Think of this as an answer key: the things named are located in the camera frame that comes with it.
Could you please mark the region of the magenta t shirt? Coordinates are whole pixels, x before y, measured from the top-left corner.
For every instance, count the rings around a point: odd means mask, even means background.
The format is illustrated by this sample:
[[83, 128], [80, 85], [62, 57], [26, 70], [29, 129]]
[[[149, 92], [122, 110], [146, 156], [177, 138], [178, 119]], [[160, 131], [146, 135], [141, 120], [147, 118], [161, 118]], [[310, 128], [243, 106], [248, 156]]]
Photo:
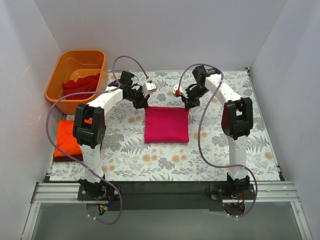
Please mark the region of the magenta t shirt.
[[146, 144], [189, 142], [189, 111], [183, 107], [150, 106], [145, 109]]

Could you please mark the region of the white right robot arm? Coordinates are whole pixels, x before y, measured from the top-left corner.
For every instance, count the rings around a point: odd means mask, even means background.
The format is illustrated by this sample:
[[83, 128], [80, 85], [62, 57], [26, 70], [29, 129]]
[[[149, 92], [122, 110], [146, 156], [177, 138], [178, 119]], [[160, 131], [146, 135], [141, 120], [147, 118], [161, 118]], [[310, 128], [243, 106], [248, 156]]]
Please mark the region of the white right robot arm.
[[224, 82], [224, 73], [209, 64], [192, 64], [192, 75], [195, 83], [184, 91], [179, 88], [175, 91], [181, 97], [184, 108], [190, 110], [200, 106], [200, 98], [207, 92], [212, 93], [223, 107], [221, 129], [227, 137], [229, 149], [229, 164], [227, 180], [223, 194], [232, 199], [244, 195], [250, 188], [250, 179], [254, 174], [247, 167], [246, 145], [254, 125], [253, 102], [249, 97], [237, 94]]

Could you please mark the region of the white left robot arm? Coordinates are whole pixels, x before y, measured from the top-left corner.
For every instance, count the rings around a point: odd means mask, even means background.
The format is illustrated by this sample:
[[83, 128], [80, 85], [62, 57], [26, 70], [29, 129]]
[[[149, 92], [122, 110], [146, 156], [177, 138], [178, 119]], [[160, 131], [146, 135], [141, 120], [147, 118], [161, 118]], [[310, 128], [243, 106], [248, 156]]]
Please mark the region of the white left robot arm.
[[123, 71], [120, 79], [111, 82], [96, 99], [76, 107], [72, 134], [80, 146], [85, 167], [84, 179], [78, 182], [83, 192], [95, 200], [104, 200], [113, 192], [102, 180], [105, 178], [101, 160], [101, 145], [106, 133], [105, 115], [122, 100], [132, 102], [136, 109], [145, 109], [150, 93], [157, 90], [149, 77], [143, 85], [134, 84], [133, 78], [133, 73]]

